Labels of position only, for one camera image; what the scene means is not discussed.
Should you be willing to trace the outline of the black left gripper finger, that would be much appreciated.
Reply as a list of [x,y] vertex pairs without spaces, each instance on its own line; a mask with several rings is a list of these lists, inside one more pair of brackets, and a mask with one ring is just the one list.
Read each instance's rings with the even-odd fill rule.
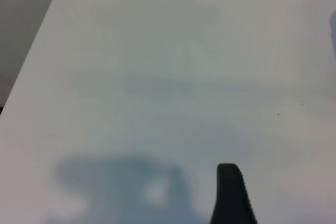
[[210,224],[257,224],[243,175],[236,164],[217,166],[216,202]]

